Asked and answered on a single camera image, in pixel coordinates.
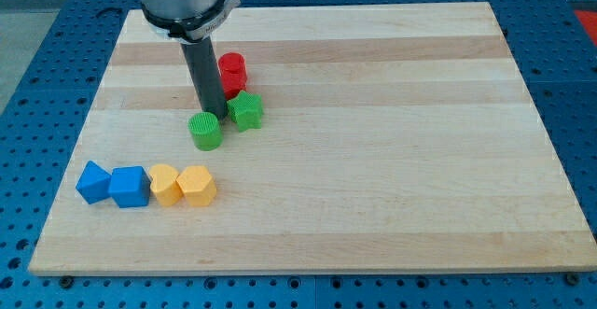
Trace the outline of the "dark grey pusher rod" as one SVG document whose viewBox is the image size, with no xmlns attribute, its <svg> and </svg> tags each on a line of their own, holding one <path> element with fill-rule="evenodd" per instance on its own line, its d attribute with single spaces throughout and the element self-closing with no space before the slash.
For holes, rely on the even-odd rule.
<svg viewBox="0 0 597 309">
<path fill-rule="evenodd" d="M 217 119 L 224 119 L 228 115 L 228 106 L 211 38 L 206 37 L 195 44 L 182 44 L 181 48 L 201 109 L 214 114 Z"/>
</svg>

